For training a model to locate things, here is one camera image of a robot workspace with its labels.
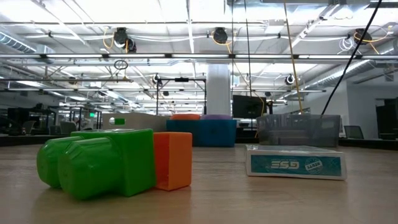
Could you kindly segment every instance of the orange foam block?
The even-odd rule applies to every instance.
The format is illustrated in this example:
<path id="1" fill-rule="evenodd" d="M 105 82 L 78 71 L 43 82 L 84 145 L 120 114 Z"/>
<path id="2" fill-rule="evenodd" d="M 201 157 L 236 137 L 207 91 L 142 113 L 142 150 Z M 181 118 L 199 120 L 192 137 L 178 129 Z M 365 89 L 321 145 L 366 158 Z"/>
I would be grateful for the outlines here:
<path id="1" fill-rule="evenodd" d="M 154 133 L 156 187 L 175 190 L 192 180 L 192 134 Z"/>

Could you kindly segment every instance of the blue box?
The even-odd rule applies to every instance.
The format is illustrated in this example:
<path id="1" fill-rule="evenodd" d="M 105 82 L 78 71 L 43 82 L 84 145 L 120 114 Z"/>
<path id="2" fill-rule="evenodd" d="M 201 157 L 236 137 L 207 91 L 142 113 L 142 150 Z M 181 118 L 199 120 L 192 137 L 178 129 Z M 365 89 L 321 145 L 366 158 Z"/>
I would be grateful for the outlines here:
<path id="1" fill-rule="evenodd" d="M 234 147 L 236 120 L 167 120 L 167 131 L 192 133 L 193 146 Z"/>

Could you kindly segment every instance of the computer monitor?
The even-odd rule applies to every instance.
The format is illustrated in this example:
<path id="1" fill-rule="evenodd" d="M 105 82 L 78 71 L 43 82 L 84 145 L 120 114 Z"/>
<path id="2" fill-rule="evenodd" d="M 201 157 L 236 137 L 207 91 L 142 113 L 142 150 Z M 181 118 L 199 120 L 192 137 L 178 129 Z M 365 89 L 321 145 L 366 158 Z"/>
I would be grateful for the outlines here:
<path id="1" fill-rule="evenodd" d="M 267 112 L 267 101 L 265 97 L 261 98 L 264 101 L 264 113 Z M 257 96 L 240 96 L 233 95 L 232 114 L 234 118 L 252 118 L 256 119 L 260 116 L 262 111 L 262 101 Z"/>

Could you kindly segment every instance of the green plastic block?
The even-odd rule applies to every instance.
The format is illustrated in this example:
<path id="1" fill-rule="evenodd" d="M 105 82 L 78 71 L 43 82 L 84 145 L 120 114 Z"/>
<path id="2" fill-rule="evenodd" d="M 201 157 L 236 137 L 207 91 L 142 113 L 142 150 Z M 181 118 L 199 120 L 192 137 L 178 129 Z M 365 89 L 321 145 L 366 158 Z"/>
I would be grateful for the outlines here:
<path id="1" fill-rule="evenodd" d="M 39 178 L 51 187 L 61 187 L 58 178 L 58 157 L 73 142 L 82 140 L 80 136 L 51 139 L 40 148 L 36 157 Z"/>
<path id="2" fill-rule="evenodd" d="M 153 130 L 114 129 L 79 131 L 73 132 L 71 136 L 81 136 L 84 139 L 106 137 L 112 140 L 112 144 L 115 144 L 115 150 L 121 156 L 123 167 L 123 179 L 118 188 L 120 194 L 129 197 L 155 186 Z"/>
<path id="3" fill-rule="evenodd" d="M 75 141 L 59 157 L 62 189 L 83 200 L 117 192 L 123 182 L 122 157 L 109 138 Z"/>

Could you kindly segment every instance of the wooden table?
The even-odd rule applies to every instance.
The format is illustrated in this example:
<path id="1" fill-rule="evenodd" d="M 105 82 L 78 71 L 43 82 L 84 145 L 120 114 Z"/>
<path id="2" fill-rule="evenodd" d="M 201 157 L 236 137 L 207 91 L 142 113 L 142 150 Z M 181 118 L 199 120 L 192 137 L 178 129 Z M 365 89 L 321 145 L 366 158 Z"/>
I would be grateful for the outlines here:
<path id="1" fill-rule="evenodd" d="M 0 148 L 0 223 L 398 223 L 398 152 L 340 148 L 348 180 L 247 177 L 242 146 L 195 148 L 191 187 L 78 202 L 37 177 L 39 146 Z"/>

